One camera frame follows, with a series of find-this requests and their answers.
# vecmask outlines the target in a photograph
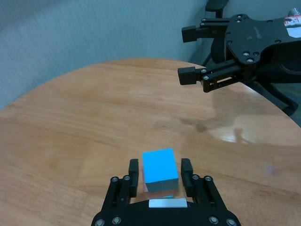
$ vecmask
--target sticker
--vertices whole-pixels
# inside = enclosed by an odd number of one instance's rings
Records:
[[[301,15],[286,17],[284,25],[289,36],[293,38],[301,38]]]
[[[187,201],[182,199],[150,199],[149,208],[187,208]]]

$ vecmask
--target gray wall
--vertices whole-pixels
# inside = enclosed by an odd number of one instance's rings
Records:
[[[201,41],[182,43],[206,0],[2,0],[0,108],[71,70],[108,60],[158,57],[197,62]],[[298,0],[230,0],[225,16],[285,16]],[[203,42],[205,51],[210,42]]]

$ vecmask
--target stacked blocks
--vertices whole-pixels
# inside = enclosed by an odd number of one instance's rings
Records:
[[[173,198],[179,177],[172,148],[146,152],[142,158],[146,197]]]

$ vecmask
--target wooden table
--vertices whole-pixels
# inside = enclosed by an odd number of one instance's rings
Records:
[[[300,225],[301,129],[241,83],[210,93],[180,86],[177,68],[191,65],[93,65],[0,111],[0,225],[89,226],[110,178],[168,147],[179,170],[190,158],[195,173],[214,177],[242,225]]]

